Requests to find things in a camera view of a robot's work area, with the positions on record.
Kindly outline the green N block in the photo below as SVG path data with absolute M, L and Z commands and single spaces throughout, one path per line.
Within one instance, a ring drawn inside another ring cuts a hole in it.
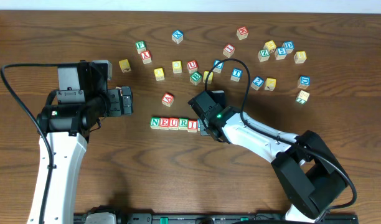
M 160 129 L 160 118 L 151 117 L 150 127 L 151 127 L 151 129 Z

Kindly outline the green R block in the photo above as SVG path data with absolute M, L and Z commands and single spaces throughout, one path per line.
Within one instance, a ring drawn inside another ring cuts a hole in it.
M 180 130 L 188 130 L 188 122 L 187 118 L 179 118 L 179 129 Z

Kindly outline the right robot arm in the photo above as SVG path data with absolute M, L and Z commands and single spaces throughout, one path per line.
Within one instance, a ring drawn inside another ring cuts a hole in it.
M 225 106 L 225 93 L 203 91 L 188 104 L 200 130 L 218 142 L 244 147 L 268 161 L 292 203 L 286 220 L 318 222 L 348 186 L 347 174 L 319 135 L 285 133 Z

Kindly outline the red E block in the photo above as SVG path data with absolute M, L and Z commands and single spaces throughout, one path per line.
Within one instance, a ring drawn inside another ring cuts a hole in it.
M 160 118 L 159 129 L 169 130 L 169 118 Z

